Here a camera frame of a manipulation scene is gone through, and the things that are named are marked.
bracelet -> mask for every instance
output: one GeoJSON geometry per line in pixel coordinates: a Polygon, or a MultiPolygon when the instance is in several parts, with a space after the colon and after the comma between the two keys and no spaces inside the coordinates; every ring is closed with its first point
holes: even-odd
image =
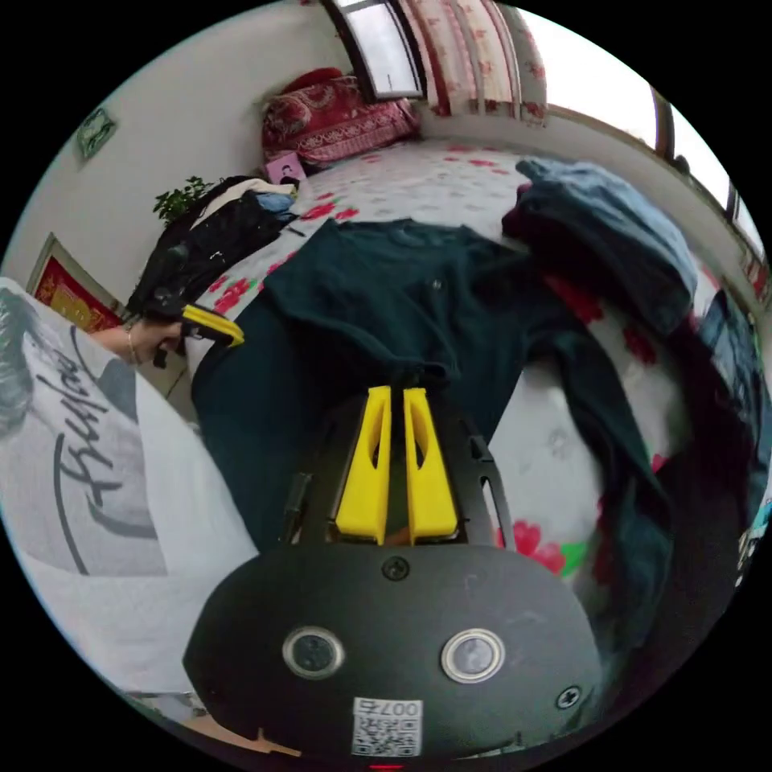
{"type": "Polygon", "coordinates": [[[139,365],[142,364],[142,363],[139,361],[139,357],[137,356],[137,352],[134,349],[134,344],[133,344],[133,341],[131,339],[131,330],[133,330],[133,329],[134,329],[133,325],[126,329],[126,335],[127,335],[128,339],[129,339],[129,360],[130,360],[129,364],[132,364],[135,367],[139,367],[139,365]]]}

curtain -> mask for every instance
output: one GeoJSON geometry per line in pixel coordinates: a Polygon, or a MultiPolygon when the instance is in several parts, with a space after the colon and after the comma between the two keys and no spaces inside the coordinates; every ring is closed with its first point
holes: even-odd
{"type": "Polygon", "coordinates": [[[544,65],[519,11],[493,0],[399,0],[438,116],[503,115],[544,126],[544,65]]]}

red poster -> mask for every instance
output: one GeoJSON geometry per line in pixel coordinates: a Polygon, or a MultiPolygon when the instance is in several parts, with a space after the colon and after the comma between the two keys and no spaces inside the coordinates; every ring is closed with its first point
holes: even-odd
{"type": "Polygon", "coordinates": [[[85,332],[120,326],[121,320],[82,287],[53,257],[40,275],[35,299],[85,332]]]}

dark green sweater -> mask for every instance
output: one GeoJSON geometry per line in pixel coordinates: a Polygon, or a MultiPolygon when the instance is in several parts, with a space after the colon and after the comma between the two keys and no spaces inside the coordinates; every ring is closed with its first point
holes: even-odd
{"type": "Polygon", "coordinates": [[[642,642],[667,575],[670,505],[613,364],[528,252],[469,228],[330,220],[239,324],[246,343],[204,362],[194,402],[260,550],[277,543],[290,475],[333,405],[380,384],[444,388],[490,440],[525,364],[554,357],[605,475],[619,644],[642,642]]]}

framed picture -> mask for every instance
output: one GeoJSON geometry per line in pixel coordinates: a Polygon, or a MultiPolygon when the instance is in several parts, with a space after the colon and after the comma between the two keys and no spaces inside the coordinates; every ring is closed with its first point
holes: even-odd
{"type": "Polygon", "coordinates": [[[27,292],[85,332],[122,324],[126,309],[97,284],[50,234],[40,253],[27,292]]]}
{"type": "Polygon", "coordinates": [[[297,153],[288,153],[287,155],[282,155],[281,158],[276,158],[270,163],[266,163],[265,171],[274,185],[280,185],[284,177],[296,179],[299,182],[306,178],[306,172],[303,171],[303,166],[297,153]]]}
{"type": "Polygon", "coordinates": [[[108,115],[104,107],[97,108],[78,128],[76,137],[80,154],[84,160],[97,151],[115,134],[118,124],[108,115]]]}

